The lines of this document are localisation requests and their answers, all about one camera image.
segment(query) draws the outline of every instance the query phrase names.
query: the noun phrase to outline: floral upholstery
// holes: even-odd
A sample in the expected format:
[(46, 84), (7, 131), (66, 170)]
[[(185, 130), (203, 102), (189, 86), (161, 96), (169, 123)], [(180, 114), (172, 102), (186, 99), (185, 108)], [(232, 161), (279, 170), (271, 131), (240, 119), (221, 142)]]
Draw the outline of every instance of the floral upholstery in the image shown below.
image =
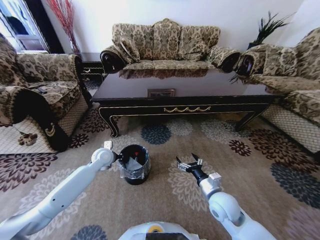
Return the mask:
[(13, 107), (16, 95), (25, 89), (21, 86), (0, 85), (0, 126), (7, 127), (13, 124)]
[(124, 70), (128, 69), (155, 69), (154, 62), (151, 60), (140, 60), (140, 62), (135, 62), (129, 64), (123, 68)]
[(312, 30), (295, 48), (297, 74), (307, 79), (320, 79), (320, 27)]
[(220, 28), (216, 26), (183, 26), (179, 42), (179, 60), (199, 61), (217, 44)]
[(213, 46), (208, 54), (207, 62), (220, 68), (224, 60), (233, 54), (240, 54), (240, 52), (228, 47)]
[(126, 62), (125, 59), (123, 59), (121, 53), (117, 50), (117, 47), (114, 45), (108, 46), (107, 48), (105, 48), (104, 50), (102, 50), (103, 52), (108, 52), (112, 55), (116, 55), (118, 58), (120, 58), (123, 62)]
[(140, 54), (136, 45), (126, 36), (121, 38), (121, 46), (124, 51), (132, 58), (136, 63), (140, 62)]
[(245, 59), (246, 56), (250, 56), (253, 59), (249, 75), (263, 73), (266, 60), (266, 49), (268, 46), (268, 44), (254, 46), (242, 54), (242, 59)]
[[(224, 70), (232, 69), (237, 62), (233, 54), (237, 53), (238, 58), (240, 53), (223, 47), (214, 48), (219, 36), (220, 29), (216, 26), (180, 26), (168, 18), (154, 25), (117, 23), (112, 27), (113, 46), (102, 51), (101, 62), (106, 73), (117, 72), (123, 67), (124, 70), (211, 69), (214, 68), (212, 64)], [(126, 44), (121, 44), (122, 39), (126, 39)], [(225, 61), (231, 55), (231, 61)], [(119, 64), (115, 68), (111, 60), (123, 61), (125, 66)]]
[(133, 64), (135, 61), (130, 57), (130, 55), (128, 55), (126, 53), (126, 51), (124, 50), (124, 48), (121, 46), (121, 42), (120, 43), (115, 43), (113, 41), (113, 46), (114, 49), (117, 52), (117, 55), (120, 55), (120, 58), (126, 63), (126, 64)]
[(13, 107), (21, 91), (47, 91), (47, 100), (57, 119), (66, 115), (81, 96), (75, 55), (17, 54), (0, 35), (0, 126), (11, 126)]
[(297, 51), (292, 47), (268, 45), (265, 51), (263, 75), (297, 75)]
[(154, 69), (213, 69), (215, 68), (205, 61), (188, 60), (154, 60)]
[(80, 86), (76, 81), (46, 81), (31, 86), (36, 93), (37, 87), (47, 92), (42, 96), (58, 119), (62, 119), (81, 96)]
[(19, 54), (16, 61), (29, 83), (44, 81), (76, 81), (76, 55)]
[(154, 60), (177, 60), (181, 26), (168, 18), (153, 25), (152, 54)]
[(0, 33), (0, 54), (7, 56), (11, 61), (16, 60), (17, 52), (9, 41)]
[(124, 79), (143, 79), (155, 77), (166, 79), (177, 78), (201, 78), (205, 76), (208, 69), (128, 69), (119, 71), (119, 77)]
[(153, 26), (117, 23), (112, 27), (112, 41), (120, 46), (121, 37), (128, 37), (137, 48), (140, 58), (152, 60), (153, 58)]
[(320, 89), (293, 91), (282, 104), (320, 126)]
[(141, 69), (213, 69), (215, 68), (205, 61), (188, 61), (188, 60), (141, 60), (139, 63), (127, 65), (124, 70), (141, 70)]
[(310, 80), (300, 76), (264, 76), (261, 74), (254, 74), (251, 78), (254, 82), (262, 83), (285, 94), (297, 90), (320, 89), (320, 79)]

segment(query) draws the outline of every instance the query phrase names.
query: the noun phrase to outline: armchair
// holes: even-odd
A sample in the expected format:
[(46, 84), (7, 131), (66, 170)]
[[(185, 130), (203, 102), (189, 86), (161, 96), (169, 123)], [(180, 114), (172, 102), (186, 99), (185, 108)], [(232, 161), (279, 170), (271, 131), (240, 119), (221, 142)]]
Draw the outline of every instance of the armchair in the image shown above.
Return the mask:
[(239, 76), (287, 94), (262, 116), (310, 152), (320, 156), (320, 27), (295, 47), (268, 44), (245, 51), (238, 62)]
[(212, 69), (231, 72), (239, 59), (235, 49), (216, 46), (216, 26), (181, 26), (165, 18), (154, 25), (118, 23), (113, 45), (101, 52), (106, 74), (121, 69)]
[(81, 64), (75, 55), (17, 54), (0, 36), (0, 153), (55, 152), (68, 147), (90, 104)]

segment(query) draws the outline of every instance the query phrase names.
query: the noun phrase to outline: window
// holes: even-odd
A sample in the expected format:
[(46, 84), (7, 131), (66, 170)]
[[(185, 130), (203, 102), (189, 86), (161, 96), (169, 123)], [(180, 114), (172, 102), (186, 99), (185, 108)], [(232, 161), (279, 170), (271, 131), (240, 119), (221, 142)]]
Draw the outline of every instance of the window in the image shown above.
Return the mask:
[(0, 12), (0, 32), (17, 52), (48, 50), (48, 45), (23, 0), (0, 0)]

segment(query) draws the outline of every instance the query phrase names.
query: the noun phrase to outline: vase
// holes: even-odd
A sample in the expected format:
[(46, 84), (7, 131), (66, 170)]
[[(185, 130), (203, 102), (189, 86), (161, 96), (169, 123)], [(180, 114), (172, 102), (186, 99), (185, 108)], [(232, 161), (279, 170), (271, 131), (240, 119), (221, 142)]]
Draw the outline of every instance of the vase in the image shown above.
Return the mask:
[(79, 48), (78, 48), (77, 43), (76, 43), (75, 36), (73, 34), (69, 35), (69, 40), (70, 40), (70, 46), (71, 46), (72, 52), (75, 53), (75, 54), (80, 53)]
[(248, 49), (252, 48), (252, 47), (255, 47), (255, 46), (258, 46), (258, 45), (261, 45), (262, 43), (255, 43), (255, 42), (249, 42), (249, 46), (248, 46)]

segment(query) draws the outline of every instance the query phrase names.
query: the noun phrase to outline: carpet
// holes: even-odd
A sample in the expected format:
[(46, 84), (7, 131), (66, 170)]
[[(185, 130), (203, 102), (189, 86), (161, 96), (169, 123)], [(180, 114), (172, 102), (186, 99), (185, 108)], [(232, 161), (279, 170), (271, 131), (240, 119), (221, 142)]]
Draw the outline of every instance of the carpet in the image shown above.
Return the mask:
[(74, 169), (86, 165), (104, 141), (112, 140), (117, 153), (130, 144), (148, 149), (147, 181), (129, 185), (114, 164), (30, 239), (116, 240), (131, 226), (151, 221), (177, 223), (202, 239), (231, 239), (211, 216), (194, 177), (177, 168), (176, 156), (192, 162), (191, 152), (204, 160), (206, 173), (222, 176), (223, 191), (277, 239), (320, 239), (319, 164), (261, 119), (236, 132), (239, 118), (121, 117), (120, 136), (111, 139), (93, 108), (67, 151), (0, 155), (0, 222), (35, 206)]

